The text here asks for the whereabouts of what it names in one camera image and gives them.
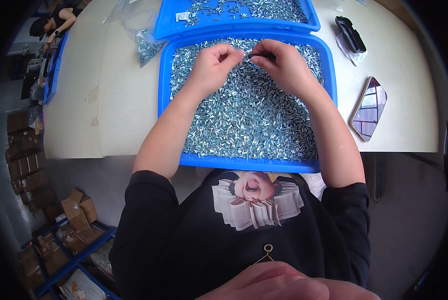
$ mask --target white tabletop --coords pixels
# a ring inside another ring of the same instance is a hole
[[[372,0],[365,6],[346,1],[342,13],[313,2],[321,23],[314,34],[332,51],[344,120],[367,77],[376,77],[388,94],[371,141],[365,143],[353,133],[359,150],[437,152],[436,97],[415,34]],[[56,95],[44,106],[47,158],[135,155],[157,120],[160,54],[139,68],[136,45],[121,23],[102,24],[115,3],[92,1],[69,30]],[[336,15],[353,22],[367,47],[368,55],[358,67],[336,44]]]

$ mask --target black t-shirt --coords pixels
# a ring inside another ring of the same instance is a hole
[[[56,10],[52,13],[51,17],[54,18],[54,22],[55,22],[55,25],[56,25],[57,28],[61,27],[62,24],[65,23],[65,20],[62,19],[61,17],[59,17],[59,13],[61,12],[61,10],[65,9],[65,8],[72,8],[72,9],[73,9],[73,10],[72,10],[72,13],[73,13],[76,17],[78,17],[78,16],[80,15],[80,13],[82,12],[82,10],[83,10],[83,9],[75,8],[75,7],[73,7],[72,5],[63,5],[61,8],[56,9]]]
[[[273,245],[273,260],[310,277],[365,287],[366,185],[327,188],[319,201],[302,178],[254,173],[207,178],[180,205],[165,177],[134,173],[110,253],[122,297],[195,299],[263,257],[266,244]],[[250,197],[257,189],[260,197]]]

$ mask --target black cap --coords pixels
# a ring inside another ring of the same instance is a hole
[[[48,21],[48,17],[40,17],[34,21],[34,23],[30,26],[29,34],[33,37],[39,37],[39,40],[41,41],[45,34],[44,26]]]

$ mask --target blue bin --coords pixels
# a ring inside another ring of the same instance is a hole
[[[171,89],[171,65],[172,55],[177,48],[194,45],[205,40],[226,39],[275,39],[284,43],[300,43],[310,45],[319,50],[321,67],[324,75],[324,88],[337,106],[337,88],[336,75],[334,72],[334,63],[332,53],[323,40],[318,37],[288,30],[269,30],[269,29],[234,29],[214,31],[209,33],[199,33],[191,36],[175,39],[162,50],[161,69],[159,75],[159,103],[158,117],[161,116],[164,109],[170,103]],[[180,165],[209,167],[248,171],[273,171],[289,173],[318,173],[319,161],[287,161],[278,159],[245,159],[245,158],[227,158],[218,156],[198,156],[197,154],[181,154]]]
[[[217,7],[218,0],[208,1],[205,5],[211,7]],[[311,33],[311,31],[319,31],[320,23],[317,18],[316,10],[312,5],[311,0],[299,0],[302,10],[307,17],[308,24],[297,23],[292,21],[284,21],[277,19],[262,19],[248,17],[241,19],[240,13],[245,13],[248,16],[251,15],[247,6],[241,6],[238,13],[235,13],[235,19],[229,16],[230,12],[222,12],[221,15],[212,14],[208,16],[200,11],[197,13],[197,17],[200,19],[199,23],[185,27],[185,21],[175,21],[175,14],[185,12],[192,4],[189,0],[162,0],[161,10],[157,18],[156,27],[154,30],[154,38],[157,40],[165,39],[172,41],[173,39],[194,35],[198,33],[207,33],[209,31],[221,31],[227,29],[245,29],[245,28],[257,28],[257,29],[282,29],[292,30],[302,33]],[[229,2],[231,6],[234,6],[235,2]]]

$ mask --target phone screen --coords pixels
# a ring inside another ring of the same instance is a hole
[[[371,139],[376,129],[386,101],[386,91],[380,86],[376,78],[371,77],[365,89],[362,102],[352,119],[354,128],[366,142]]]

